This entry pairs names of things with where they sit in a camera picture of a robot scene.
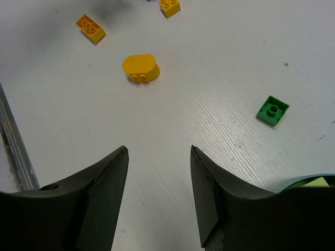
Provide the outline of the teal round divided container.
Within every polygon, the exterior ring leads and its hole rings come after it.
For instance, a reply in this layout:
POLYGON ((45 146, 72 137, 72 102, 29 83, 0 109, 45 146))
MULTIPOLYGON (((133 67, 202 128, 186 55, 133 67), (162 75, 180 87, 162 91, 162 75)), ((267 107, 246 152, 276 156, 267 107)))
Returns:
POLYGON ((334 174, 314 174, 280 181, 273 186, 272 190, 275 193, 280 193, 287 189, 303 187, 304 184, 309 183, 319 177, 323 177, 329 184, 329 187, 334 187, 334 174))

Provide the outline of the yellow oval lego brick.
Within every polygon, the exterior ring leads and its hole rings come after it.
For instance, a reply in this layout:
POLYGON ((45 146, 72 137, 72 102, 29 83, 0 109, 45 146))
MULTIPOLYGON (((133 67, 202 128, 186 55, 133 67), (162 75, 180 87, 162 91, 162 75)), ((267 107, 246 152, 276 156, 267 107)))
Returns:
POLYGON ((155 57, 152 54, 138 54, 128 56, 122 69, 134 83, 149 83, 156 80, 161 73, 155 57))

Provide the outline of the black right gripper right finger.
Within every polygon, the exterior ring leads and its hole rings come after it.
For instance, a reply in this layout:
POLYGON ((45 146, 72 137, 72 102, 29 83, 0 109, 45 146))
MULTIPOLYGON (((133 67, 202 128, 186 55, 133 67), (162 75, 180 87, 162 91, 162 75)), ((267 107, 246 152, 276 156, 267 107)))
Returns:
POLYGON ((334 174, 326 187, 274 193, 191 148, 200 244, 205 250, 334 250, 334 174))

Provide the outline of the small yellow square lego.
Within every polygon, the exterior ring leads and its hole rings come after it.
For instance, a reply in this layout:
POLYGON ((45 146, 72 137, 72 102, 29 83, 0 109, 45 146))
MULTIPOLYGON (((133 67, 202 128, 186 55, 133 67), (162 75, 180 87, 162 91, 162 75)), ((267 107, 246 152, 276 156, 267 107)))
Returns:
POLYGON ((181 11, 178 0, 159 0, 159 5, 166 18, 170 18, 181 11))

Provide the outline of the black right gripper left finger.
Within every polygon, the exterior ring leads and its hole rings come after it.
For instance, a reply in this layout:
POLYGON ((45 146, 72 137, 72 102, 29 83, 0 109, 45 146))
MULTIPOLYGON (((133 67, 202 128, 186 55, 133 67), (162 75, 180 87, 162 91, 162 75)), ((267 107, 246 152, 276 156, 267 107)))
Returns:
POLYGON ((38 190, 1 193, 1 250, 111 250, 128 149, 38 190))

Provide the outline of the yellow long lego brick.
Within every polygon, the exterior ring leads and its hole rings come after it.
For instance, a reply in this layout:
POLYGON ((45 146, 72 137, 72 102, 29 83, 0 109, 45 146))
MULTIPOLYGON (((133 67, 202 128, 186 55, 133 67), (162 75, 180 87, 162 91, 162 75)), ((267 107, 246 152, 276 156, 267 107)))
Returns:
POLYGON ((106 36, 105 30, 86 14, 76 22, 76 25, 94 44, 98 44, 106 36))

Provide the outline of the green lego with heart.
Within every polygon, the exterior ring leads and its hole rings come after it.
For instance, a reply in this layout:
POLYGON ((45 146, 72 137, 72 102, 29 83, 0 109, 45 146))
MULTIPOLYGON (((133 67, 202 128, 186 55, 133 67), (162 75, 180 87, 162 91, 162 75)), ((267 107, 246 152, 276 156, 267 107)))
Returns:
POLYGON ((275 127, 281 121, 289 107, 289 104, 269 95, 256 114, 256 118, 271 127, 275 127))

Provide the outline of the aluminium table edge rail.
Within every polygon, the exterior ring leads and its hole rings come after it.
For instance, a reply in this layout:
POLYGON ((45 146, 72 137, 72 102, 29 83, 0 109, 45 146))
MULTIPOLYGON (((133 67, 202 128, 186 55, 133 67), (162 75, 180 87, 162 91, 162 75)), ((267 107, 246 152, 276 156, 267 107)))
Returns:
POLYGON ((1 191, 12 193, 39 188, 34 168, 1 88, 1 191))

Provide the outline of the lime rectangular lego brick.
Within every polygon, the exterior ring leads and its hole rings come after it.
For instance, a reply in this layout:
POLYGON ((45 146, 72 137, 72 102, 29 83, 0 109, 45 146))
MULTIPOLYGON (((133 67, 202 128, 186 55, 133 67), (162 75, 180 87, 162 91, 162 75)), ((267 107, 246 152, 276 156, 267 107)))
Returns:
POLYGON ((329 187, 329 184, 323 177, 319 177, 309 183, 304 184, 303 187, 329 187))

